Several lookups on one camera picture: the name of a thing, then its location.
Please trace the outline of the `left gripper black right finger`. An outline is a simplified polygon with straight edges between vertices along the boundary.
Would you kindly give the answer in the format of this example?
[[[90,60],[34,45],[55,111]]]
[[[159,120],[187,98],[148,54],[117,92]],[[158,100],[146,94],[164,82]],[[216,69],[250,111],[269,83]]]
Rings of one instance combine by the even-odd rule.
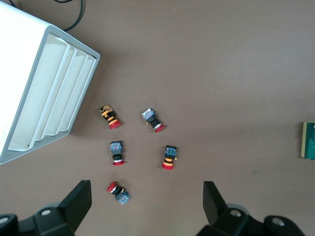
[[[228,206],[214,182],[203,183],[204,236],[262,236],[263,224],[238,207]]]

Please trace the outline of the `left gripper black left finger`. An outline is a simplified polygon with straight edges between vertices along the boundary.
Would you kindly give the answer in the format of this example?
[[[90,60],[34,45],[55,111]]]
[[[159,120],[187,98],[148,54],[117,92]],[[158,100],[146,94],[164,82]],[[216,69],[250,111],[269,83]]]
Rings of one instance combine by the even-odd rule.
[[[92,206],[89,180],[80,181],[60,202],[18,223],[19,236],[73,236]]]

